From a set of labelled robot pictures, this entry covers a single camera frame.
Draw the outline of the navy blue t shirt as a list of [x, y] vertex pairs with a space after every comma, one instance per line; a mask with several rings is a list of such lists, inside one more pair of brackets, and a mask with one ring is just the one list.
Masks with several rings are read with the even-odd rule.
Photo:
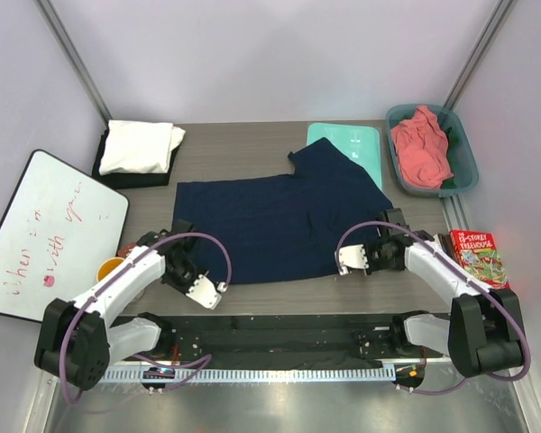
[[218, 239], [200, 243], [196, 265], [233, 284], [334, 275], [335, 249], [350, 227], [392, 209], [367, 171], [322, 138], [289, 154], [293, 171], [247, 180], [180, 183], [173, 218]]

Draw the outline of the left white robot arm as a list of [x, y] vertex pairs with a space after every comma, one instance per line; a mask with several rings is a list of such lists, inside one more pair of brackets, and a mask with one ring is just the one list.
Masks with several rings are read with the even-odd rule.
[[179, 220], [171, 230], [143, 235], [128, 258], [103, 280], [70, 301], [56, 298], [43, 313], [34, 364], [66, 374], [81, 391], [93, 388], [108, 366], [137, 354], [167, 358], [174, 347], [172, 326], [152, 313], [116, 324], [116, 319], [151, 283], [160, 281], [206, 309], [221, 296], [206, 270], [190, 254], [197, 243], [193, 224]]

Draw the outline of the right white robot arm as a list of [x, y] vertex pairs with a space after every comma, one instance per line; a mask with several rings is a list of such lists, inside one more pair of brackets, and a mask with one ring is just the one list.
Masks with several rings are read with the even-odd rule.
[[425, 232], [411, 231], [400, 209], [369, 221], [378, 236], [364, 246], [367, 272], [408, 271], [420, 277], [450, 309], [448, 318], [425, 311], [397, 315], [390, 348], [401, 356], [419, 347], [448, 356], [465, 378], [518, 368], [523, 378], [532, 362], [518, 296], [494, 290], [476, 279], [436, 246]]

